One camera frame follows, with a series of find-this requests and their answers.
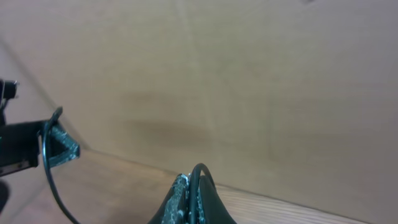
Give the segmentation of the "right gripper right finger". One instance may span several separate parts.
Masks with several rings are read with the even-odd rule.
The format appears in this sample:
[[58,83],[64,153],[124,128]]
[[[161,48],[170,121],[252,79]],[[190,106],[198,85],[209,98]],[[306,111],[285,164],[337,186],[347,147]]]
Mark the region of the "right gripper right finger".
[[200,194],[198,211],[200,224],[236,224],[207,176],[200,177],[198,191]]

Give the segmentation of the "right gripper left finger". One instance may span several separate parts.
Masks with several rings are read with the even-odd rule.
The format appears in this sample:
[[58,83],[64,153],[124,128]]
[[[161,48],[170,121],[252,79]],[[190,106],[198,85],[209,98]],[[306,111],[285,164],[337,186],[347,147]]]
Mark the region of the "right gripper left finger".
[[161,206],[148,224],[184,224],[187,222],[189,179],[179,174]]

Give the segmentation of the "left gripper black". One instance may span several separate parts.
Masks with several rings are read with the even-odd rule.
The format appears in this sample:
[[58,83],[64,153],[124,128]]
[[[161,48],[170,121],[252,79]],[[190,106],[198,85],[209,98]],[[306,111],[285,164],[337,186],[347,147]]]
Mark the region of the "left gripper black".
[[38,166],[39,137],[45,168],[78,159],[80,145],[60,122],[48,129],[45,129],[47,121],[6,123],[6,106],[16,97],[17,86],[17,81],[1,80],[1,176]]

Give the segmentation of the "black USB cable short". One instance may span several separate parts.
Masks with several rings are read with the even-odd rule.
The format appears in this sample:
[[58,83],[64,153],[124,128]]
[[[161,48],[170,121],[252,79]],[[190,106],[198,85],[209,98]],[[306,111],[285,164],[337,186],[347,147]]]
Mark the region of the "black USB cable short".
[[[63,108],[58,107],[52,117],[44,122],[41,130],[44,170],[59,208],[73,224],[80,224],[62,202],[51,173],[51,168],[80,156],[80,145],[58,122],[62,113]],[[190,175],[178,175],[162,205],[149,222],[153,224],[209,223],[210,216],[205,213],[205,199],[202,196],[205,191],[200,188],[200,184],[207,180],[211,187],[215,187],[210,171],[202,163],[197,164]]]

